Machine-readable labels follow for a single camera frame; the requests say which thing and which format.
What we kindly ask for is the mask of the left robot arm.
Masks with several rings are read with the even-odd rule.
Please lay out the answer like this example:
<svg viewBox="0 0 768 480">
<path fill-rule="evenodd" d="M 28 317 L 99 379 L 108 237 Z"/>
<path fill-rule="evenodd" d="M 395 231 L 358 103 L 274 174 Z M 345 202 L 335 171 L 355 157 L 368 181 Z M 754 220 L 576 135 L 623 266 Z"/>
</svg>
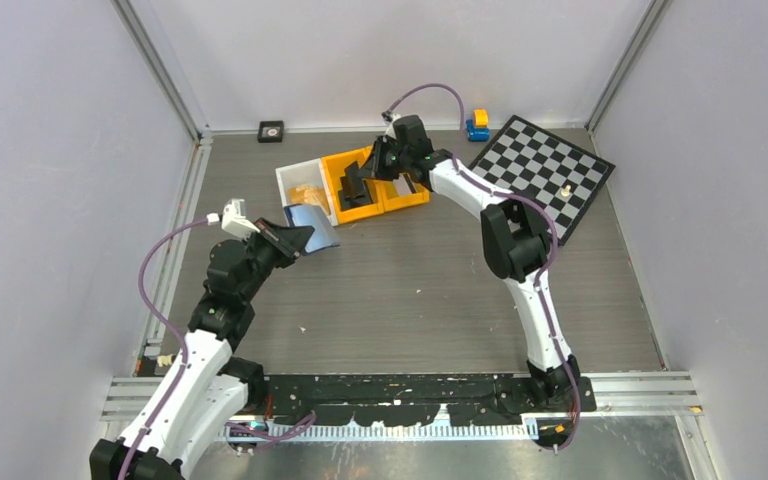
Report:
<svg viewBox="0 0 768 480">
<path fill-rule="evenodd" d="M 303 254 L 315 229 L 220 218 L 232 237 L 210 251 L 204 293 L 186 332 L 176 335 L 179 352 L 120 436 L 95 445 L 93 479 L 186 479 L 233 415 L 265 405 L 262 366 L 234 352 L 254 318 L 254 296 L 274 270 Z"/>
</svg>

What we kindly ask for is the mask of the blue leather card holder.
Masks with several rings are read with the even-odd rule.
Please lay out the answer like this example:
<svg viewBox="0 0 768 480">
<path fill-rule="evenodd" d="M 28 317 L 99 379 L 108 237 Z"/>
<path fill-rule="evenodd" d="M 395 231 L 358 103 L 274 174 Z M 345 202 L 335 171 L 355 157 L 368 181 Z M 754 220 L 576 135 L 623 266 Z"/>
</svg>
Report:
<svg viewBox="0 0 768 480">
<path fill-rule="evenodd" d="M 293 204 L 283 208 L 291 227 L 311 227 L 313 233 L 302 249 L 304 256 L 314 255 L 341 244 L 340 237 L 325 211 L 311 204 Z"/>
</svg>

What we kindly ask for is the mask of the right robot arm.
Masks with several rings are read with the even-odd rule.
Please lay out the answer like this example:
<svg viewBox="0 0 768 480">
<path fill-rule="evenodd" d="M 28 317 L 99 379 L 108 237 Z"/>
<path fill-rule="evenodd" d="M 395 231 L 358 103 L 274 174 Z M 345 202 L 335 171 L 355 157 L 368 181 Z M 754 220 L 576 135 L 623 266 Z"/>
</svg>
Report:
<svg viewBox="0 0 768 480">
<path fill-rule="evenodd" d="M 472 214 L 480 223 L 485 263 L 517 308 L 532 400 L 551 411 L 571 393 L 578 396 L 577 360 L 562 334 L 548 282 L 559 250 L 554 222 L 535 201 L 492 184 L 450 151 L 434 148 L 418 116 L 386 111 L 382 118 L 386 130 L 374 140 L 359 177 L 390 181 L 407 176 Z"/>
</svg>

